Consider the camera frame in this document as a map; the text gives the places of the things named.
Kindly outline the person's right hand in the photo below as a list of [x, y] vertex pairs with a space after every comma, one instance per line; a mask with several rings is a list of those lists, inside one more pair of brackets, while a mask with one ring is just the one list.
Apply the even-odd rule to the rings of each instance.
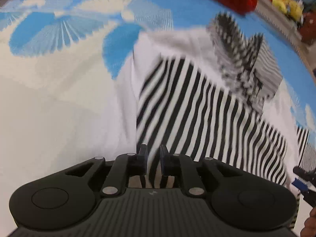
[[300, 232], [300, 237], [316, 236], [316, 208], [309, 213], [308, 219], [304, 222], [304, 228]]

